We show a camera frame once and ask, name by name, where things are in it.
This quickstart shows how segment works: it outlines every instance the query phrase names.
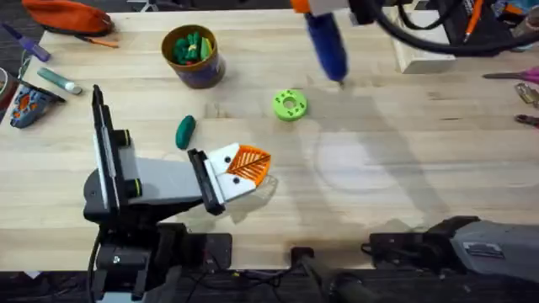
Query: orange tool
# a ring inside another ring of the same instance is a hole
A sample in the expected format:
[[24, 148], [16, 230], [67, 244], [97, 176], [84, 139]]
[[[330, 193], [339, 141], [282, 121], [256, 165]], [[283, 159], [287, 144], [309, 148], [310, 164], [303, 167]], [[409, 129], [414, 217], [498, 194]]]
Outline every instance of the orange tool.
[[470, 38], [470, 35], [473, 33], [473, 30], [475, 29], [475, 26], [478, 24], [478, 21], [481, 18], [482, 7], [483, 7], [483, 0], [475, 0], [475, 3], [473, 4], [472, 17], [470, 17], [470, 21], [468, 22], [468, 26], [466, 28], [466, 35], [464, 36], [464, 43], [468, 41], [468, 39]]
[[83, 37], [81, 35], [75, 35], [75, 38], [80, 39], [82, 41], [89, 42], [89, 43], [97, 44], [97, 45], [102, 45], [102, 46], [107, 46], [107, 47], [112, 47], [112, 48], [119, 47], [118, 43], [116, 42], [110, 42], [110, 41], [105, 41], [105, 40], [95, 39], [95, 38], [88, 38], [88, 37]]

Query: blue marker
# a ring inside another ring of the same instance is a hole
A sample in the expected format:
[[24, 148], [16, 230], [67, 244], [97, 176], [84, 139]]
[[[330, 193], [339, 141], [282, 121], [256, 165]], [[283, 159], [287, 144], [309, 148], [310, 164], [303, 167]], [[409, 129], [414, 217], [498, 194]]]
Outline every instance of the blue marker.
[[39, 46], [35, 41], [33, 41], [30, 38], [24, 37], [22, 34], [20, 34], [17, 30], [12, 28], [11, 26], [2, 23], [2, 26], [7, 30], [7, 32], [12, 35], [18, 42], [21, 44], [21, 46], [24, 47], [26, 51], [28, 51], [30, 54], [36, 56], [38, 59], [40, 59], [43, 62], [49, 61], [51, 58], [51, 54], [44, 50], [41, 46]]

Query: cup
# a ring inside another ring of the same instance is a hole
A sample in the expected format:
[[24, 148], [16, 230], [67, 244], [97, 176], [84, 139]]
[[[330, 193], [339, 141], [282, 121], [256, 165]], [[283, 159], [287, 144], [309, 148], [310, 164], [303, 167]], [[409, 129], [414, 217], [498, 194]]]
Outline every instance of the cup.
[[[193, 65], [178, 64], [173, 55], [176, 41], [180, 38], [187, 38], [187, 35], [196, 31], [199, 32], [201, 37], [207, 38], [211, 42], [213, 49], [211, 55]], [[190, 88], [211, 88], [221, 81], [225, 74], [225, 62], [219, 55], [216, 38], [209, 29], [203, 26], [190, 24], [173, 29], [163, 39], [161, 52], [170, 67]]]

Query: green ring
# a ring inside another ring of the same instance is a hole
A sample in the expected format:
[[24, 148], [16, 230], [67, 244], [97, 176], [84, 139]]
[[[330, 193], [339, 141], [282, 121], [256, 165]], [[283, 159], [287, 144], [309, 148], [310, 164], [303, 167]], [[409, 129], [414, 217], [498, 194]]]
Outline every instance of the green ring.
[[[287, 108], [285, 106], [286, 99], [291, 99], [294, 106]], [[282, 90], [273, 98], [273, 110], [277, 117], [283, 121], [296, 121], [307, 112], [307, 99], [298, 90]]]

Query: pink scissors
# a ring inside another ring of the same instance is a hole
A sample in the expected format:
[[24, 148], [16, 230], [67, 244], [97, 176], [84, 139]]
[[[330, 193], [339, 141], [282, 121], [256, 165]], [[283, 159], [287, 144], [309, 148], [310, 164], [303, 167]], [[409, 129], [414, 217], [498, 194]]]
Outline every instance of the pink scissors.
[[519, 79], [539, 84], [539, 66], [523, 72], [498, 72], [483, 75], [485, 79]]

